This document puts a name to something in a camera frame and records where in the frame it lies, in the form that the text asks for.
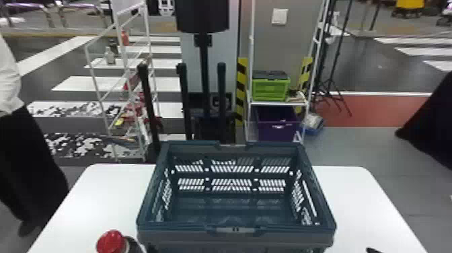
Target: bottle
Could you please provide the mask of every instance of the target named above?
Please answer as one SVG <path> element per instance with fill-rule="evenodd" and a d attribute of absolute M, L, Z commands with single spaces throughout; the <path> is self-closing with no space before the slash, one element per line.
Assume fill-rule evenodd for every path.
<path fill-rule="evenodd" d="M 123 236 L 118 230 L 104 233 L 96 244 L 98 253 L 143 253 L 140 245 L 130 236 Z"/>
<path fill-rule="evenodd" d="M 114 58 L 114 53 L 110 49 L 109 46 L 105 47 L 105 61 L 108 65 L 115 65 L 116 64 L 116 58 Z"/>
<path fill-rule="evenodd" d="M 128 34 L 126 33 L 126 31 L 121 32 L 121 38 L 123 45 L 128 46 L 130 44 L 130 42 L 128 41 Z"/>
<path fill-rule="evenodd" d="M 118 52 L 118 43 L 116 43 L 115 39 L 109 39 L 109 40 L 108 40 L 108 46 L 110 47 L 110 50 L 111 50 L 115 55 L 119 55 L 119 52 Z"/>

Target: yellow and black hazard tape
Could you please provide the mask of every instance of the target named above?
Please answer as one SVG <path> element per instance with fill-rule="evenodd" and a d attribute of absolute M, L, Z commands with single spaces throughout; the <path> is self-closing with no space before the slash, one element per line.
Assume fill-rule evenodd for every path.
<path fill-rule="evenodd" d="M 248 58 L 239 57 L 237 62 L 237 89 L 235 91 L 235 125 L 243 126 L 246 107 L 246 68 Z"/>
<path fill-rule="evenodd" d="M 298 89 L 303 92 L 307 98 L 307 89 L 309 87 L 309 77 L 311 76 L 312 57 L 303 58 L 301 63 L 300 78 L 298 78 Z M 295 107 L 295 113 L 299 114 L 303 111 L 302 106 Z"/>

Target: red bottle cap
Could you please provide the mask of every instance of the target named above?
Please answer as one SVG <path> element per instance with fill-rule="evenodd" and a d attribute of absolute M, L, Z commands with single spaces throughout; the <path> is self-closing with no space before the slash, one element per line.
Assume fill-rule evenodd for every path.
<path fill-rule="evenodd" d="M 98 240 L 96 250 L 99 253 L 124 253 L 125 239 L 118 230 L 105 232 Z"/>

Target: blue bin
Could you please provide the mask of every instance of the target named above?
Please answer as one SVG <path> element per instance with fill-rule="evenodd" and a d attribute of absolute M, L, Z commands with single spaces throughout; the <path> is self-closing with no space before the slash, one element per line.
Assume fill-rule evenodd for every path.
<path fill-rule="evenodd" d="M 138 239 L 160 252 L 323 252 L 336 223 L 298 143 L 163 144 Z"/>

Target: person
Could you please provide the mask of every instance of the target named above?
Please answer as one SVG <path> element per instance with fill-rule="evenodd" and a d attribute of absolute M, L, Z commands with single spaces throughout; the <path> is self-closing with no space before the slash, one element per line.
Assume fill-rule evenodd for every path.
<path fill-rule="evenodd" d="M 0 201 L 22 221 L 19 236 L 26 236 L 46 225 L 69 188 L 42 131 L 18 98 L 21 76 L 1 34 L 0 55 Z"/>

